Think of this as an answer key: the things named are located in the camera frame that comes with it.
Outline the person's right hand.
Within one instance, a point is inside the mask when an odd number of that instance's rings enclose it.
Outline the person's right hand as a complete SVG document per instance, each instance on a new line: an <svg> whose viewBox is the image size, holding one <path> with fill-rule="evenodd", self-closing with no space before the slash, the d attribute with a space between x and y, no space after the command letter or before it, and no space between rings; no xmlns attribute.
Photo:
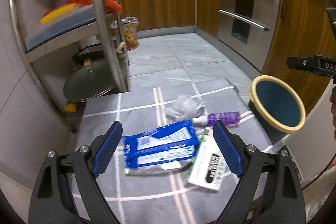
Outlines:
<svg viewBox="0 0 336 224"><path fill-rule="evenodd" d="M333 114L334 139L336 139L336 104L332 94L330 94L329 101L331 103L331 114Z"/></svg>

